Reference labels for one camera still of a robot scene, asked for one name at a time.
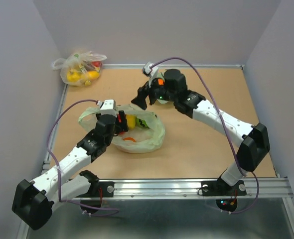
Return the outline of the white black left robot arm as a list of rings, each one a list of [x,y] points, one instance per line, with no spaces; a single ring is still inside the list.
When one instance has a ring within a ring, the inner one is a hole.
[[[99,114],[95,128],[80,140],[58,165],[16,187],[12,211],[31,229],[43,227],[61,202],[98,192],[99,179],[82,168],[94,162],[110,146],[114,136],[128,131],[124,111]]]

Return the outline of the green avocado print plastic bag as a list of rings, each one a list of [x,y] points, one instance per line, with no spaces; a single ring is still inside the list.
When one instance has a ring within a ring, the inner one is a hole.
[[[136,126],[134,129],[120,133],[112,140],[115,147],[134,154],[149,153],[161,148],[165,137],[165,127],[160,117],[154,112],[141,110],[132,104],[119,105],[118,110],[124,111],[126,115],[135,115],[136,118],[145,120],[149,129]],[[125,137],[132,137],[136,142],[123,141],[122,139]]]

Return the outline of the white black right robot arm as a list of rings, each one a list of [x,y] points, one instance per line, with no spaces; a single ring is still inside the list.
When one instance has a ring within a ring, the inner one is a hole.
[[[131,101],[141,109],[147,108],[146,101],[172,102],[175,109],[189,118],[202,122],[227,137],[231,145],[238,147],[235,162],[219,177],[217,189],[229,194],[235,184],[248,172],[254,172],[270,151],[268,130],[265,125],[243,122],[219,109],[213,101],[188,89],[185,76],[178,69],[164,73],[146,68],[142,70],[149,80],[138,89]]]

